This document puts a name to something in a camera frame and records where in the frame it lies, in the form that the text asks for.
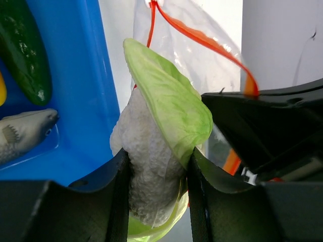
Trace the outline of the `dark green cucumber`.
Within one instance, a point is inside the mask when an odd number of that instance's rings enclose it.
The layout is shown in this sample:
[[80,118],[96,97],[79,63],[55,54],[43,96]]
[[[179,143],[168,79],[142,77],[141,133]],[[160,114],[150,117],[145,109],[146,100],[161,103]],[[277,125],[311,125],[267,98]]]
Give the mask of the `dark green cucumber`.
[[1,1],[1,59],[31,103],[45,106],[50,102],[48,56],[26,1]]

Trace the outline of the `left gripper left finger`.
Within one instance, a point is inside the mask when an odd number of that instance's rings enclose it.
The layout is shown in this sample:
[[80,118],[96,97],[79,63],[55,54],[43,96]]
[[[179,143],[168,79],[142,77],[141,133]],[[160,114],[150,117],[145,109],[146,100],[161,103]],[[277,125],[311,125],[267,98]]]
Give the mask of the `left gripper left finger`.
[[130,167],[125,150],[68,186],[1,181],[1,241],[126,241]]

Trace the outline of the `white cauliflower with leaves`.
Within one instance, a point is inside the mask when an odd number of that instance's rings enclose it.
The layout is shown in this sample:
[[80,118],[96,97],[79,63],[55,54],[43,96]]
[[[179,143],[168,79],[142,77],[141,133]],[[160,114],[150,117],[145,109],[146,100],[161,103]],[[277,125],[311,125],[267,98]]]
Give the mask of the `white cauliflower with leaves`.
[[171,61],[132,38],[123,48],[135,87],[110,147],[130,159],[127,240],[157,241],[188,207],[188,162],[210,137],[212,115]]

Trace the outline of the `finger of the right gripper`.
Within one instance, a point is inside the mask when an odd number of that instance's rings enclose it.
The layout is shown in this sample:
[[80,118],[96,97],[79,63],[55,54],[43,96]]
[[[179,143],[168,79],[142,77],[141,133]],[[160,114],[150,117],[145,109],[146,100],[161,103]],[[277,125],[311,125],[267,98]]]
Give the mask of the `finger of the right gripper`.
[[257,182],[322,181],[322,80],[257,97],[204,93],[202,102]]

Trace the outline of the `clear zip top bag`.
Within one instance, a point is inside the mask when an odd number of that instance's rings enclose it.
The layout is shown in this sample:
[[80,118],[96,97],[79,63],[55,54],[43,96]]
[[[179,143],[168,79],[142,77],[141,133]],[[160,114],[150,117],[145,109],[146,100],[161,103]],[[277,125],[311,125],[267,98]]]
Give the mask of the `clear zip top bag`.
[[231,145],[223,169],[242,166],[238,135],[229,126],[240,108],[229,99],[239,92],[254,100],[257,82],[241,52],[221,26],[194,1],[136,1],[134,48],[127,56],[133,83],[142,92],[157,130],[187,167],[193,148],[212,130]]

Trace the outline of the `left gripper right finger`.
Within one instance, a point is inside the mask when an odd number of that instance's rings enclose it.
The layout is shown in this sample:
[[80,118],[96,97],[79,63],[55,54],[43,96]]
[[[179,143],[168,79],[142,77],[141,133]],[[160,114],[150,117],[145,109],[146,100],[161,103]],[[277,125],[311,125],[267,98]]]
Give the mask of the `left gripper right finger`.
[[195,149],[188,192],[194,241],[322,241],[321,182],[254,186]]

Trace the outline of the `yellow orange mango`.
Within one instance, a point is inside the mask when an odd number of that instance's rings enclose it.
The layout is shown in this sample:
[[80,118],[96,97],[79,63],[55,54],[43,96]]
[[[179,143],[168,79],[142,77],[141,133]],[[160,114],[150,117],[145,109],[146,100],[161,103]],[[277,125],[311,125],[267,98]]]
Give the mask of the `yellow orange mango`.
[[7,88],[2,73],[0,72],[0,106],[2,106],[5,103],[6,99]]

